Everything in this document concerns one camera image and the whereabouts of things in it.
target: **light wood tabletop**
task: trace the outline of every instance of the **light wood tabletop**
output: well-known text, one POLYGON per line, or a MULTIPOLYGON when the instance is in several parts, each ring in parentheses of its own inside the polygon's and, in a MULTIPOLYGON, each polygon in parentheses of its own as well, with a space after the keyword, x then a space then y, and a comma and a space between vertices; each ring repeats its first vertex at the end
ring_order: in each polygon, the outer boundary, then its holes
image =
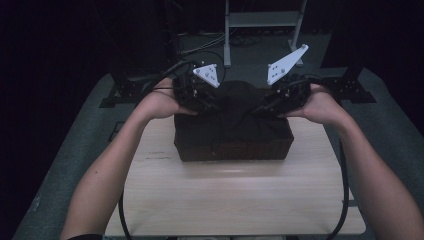
MULTIPOLYGON (((290 118, 294 142, 285 160, 182 162, 173 118, 146 127, 125 186, 133 236, 328 234, 342 209, 339 163, 322 125, 290 118)), ((106 230, 123 236, 118 208, 106 230)), ((365 223, 349 207, 341 234, 365 223)))

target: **hand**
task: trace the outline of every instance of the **hand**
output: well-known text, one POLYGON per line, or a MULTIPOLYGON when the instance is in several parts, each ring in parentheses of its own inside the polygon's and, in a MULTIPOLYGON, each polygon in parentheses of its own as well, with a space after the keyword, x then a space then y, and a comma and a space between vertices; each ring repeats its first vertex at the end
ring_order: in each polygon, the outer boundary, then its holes
POLYGON ((147 114, 149 119, 167 118, 177 113, 196 115, 197 113, 180 106, 174 98, 172 79, 164 78, 137 106, 135 111, 147 114))
POLYGON ((326 88, 315 84, 311 84, 311 96, 302 108, 281 116, 303 117, 315 123, 336 126, 350 117, 334 100, 326 88))

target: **black cable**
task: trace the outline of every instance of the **black cable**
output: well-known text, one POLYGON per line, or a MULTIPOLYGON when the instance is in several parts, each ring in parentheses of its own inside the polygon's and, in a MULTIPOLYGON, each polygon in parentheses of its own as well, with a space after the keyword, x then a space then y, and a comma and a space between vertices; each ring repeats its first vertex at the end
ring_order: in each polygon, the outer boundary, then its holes
POLYGON ((326 240, 333 239, 340 232, 340 229, 343 227, 343 224, 346 220, 347 211, 349 208, 349 179, 347 174, 346 155, 344 154, 341 140, 339 140, 339 144, 340 144, 340 169, 341 169, 342 181, 343 181, 343 207, 342 207, 342 212, 340 215, 339 222, 337 223, 333 232, 327 236, 326 240))
POLYGON ((127 222, 125 221, 125 214, 124 214, 124 190, 122 190, 121 197, 119 198, 118 202, 118 209, 119 209, 119 219, 121 220, 122 229, 124 230, 125 237, 128 240, 132 240, 130 232, 128 231, 127 222))

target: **metal shelf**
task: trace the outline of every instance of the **metal shelf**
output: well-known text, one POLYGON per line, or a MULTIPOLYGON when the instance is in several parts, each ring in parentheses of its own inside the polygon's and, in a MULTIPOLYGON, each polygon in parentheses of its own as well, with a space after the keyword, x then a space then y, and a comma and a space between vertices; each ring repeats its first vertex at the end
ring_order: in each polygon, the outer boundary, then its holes
MULTIPOLYGON (((237 12, 231 13, 229 9, 229 0, 225 2, 225 44, 224 44, 224 66, 231 66, 230 53, 230 28, 233 27, 280 27, 294 26, 293 39, 288 41, 291 51, 297 50, 297 38, 302 25, 303 15, 307 0, 302 0, 299 11, 286 12, 237 12)), ((297 66, 302 66, 300 59, 297 66)))

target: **floor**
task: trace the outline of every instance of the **floor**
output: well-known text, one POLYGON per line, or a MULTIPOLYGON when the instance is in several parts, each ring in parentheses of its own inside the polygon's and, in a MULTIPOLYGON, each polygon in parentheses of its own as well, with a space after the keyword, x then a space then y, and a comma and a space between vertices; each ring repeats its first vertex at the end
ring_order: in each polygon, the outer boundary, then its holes
MULTIPOLYGON (((213 40, 214 36, 182 36, 184 50, 193 49, 213 40)), ((267 65, 287 55, 290 51, 288 34, 252 37, 246 41, 257 42, 251 46, 233 47, 232 66, 225 69, 225 80, 243 80, 257 87, 266 86, 267 65)), ((302 58, 303 67, 291 73, 311 73, 321 76, 341 76, 346 69, 320 69, 330 35, 301 35, 299 44, 309 45, 302 58)), ((222 57, 222 42, 207 49, 222 57)), ((205 63, 216 63, 218 75, 224 68, 218 56, 209 52, 187 56, 205 63)), ((377 103, 354 104, 343 101, 346 110, 357 120, 372 145, 407 185, 422 210, 424 210, 424 139, 409 121, 402 109, 390 96, 384 81, 364 69, 359 81, 370 91, 377 103)), ((14 239, 58 239, 67 205, 73 189, 92 161, 107 146, 115 124, 124 121, 133 104, 120 104, 114 108, 99 108, 113 86, 109 74, 99 79, 76 118, 62 144, 50 171, 39 189, 14 239)), ((338 139, 332 129, 325 126, 329 139, 338 155, 338 139)), ((300 236, 301 240, 325 239, 325 236, 300 236)), ((367 227, 359 236, 337 236, 336 239, 375 239, 367 227)))

